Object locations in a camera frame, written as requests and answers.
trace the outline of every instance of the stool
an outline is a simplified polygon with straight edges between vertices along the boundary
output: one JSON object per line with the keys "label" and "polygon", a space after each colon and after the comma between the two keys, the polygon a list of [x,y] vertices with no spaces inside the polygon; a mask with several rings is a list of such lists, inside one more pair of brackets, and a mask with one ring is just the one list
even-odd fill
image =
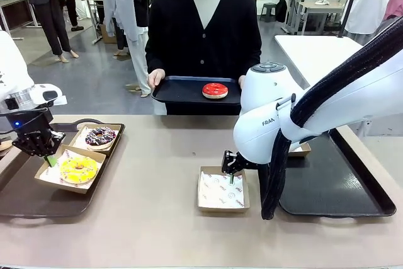
{"label": "stool", "polygon": [[264,22],[272,22],[276,21],[276,15],[271,14],[271,9],[276,8],[275,3],[265,3],[262,8],[262,13],[260,14],[260,20],[264,17]]}

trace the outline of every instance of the black shoe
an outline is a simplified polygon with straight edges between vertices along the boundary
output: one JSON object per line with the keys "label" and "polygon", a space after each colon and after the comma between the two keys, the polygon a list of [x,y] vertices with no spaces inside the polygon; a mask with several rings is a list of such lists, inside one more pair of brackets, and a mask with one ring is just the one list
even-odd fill
{"label": "black shoe", "polygon": [[75,28],[71,28],[71,31],[82,31],[83,29],[83,26],[76,26]]}

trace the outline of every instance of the donut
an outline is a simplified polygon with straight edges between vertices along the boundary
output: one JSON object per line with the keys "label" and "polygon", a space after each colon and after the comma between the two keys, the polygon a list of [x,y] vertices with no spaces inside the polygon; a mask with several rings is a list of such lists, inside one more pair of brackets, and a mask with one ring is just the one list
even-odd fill
{"label": "donut", "polygon": [[70,184],[84,184],[95,178],[98,168],[89,157],[67,159],[60,167],[60,177]]}
{"label": "donut", "polygon": [[208,83],[203,87],[203,96],[208,99],[222,99],[228,95],[228,87],[221,83]]}
{"label": "donut", "polygon": [[89,150],[100,151],[107,149],[116,138],[116,133],[109,127],[98,127],[89,132],[86,137],[87,148]]}

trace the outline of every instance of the red donut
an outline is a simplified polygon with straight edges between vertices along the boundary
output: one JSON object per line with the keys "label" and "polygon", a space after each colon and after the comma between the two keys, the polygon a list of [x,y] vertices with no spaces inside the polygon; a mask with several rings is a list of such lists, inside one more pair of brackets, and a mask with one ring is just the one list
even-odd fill
{"label": "red donut", "polygon": [[203,96],[208,99],[222,99],[228,95],[228,87],[221,83],[208,83],[203,87]]}

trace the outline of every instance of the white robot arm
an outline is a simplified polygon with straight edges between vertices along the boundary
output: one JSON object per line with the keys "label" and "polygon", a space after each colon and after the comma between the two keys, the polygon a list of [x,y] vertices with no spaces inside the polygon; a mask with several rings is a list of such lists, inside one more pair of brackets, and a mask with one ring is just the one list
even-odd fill
{"label": "white robot arm", "polygon": [[222,169],[232,175],[270,164],[269,188],[261,187],[264,219],[280,199],[290,149],[335,127],[403,112],[402,36],[403,18],[306,90],[279,64],[248,71],[234,128],[239,152],[226,151]]}
{"label": "white robot arm", "polygon": [[52,84],[34,84],[13,39],[0,31],[0,117],[6,117],[18,138],[13,145],[29,155],[47,157],[56,152],[63,133],[49,125],[53,105],[67,104],[62,91]]}

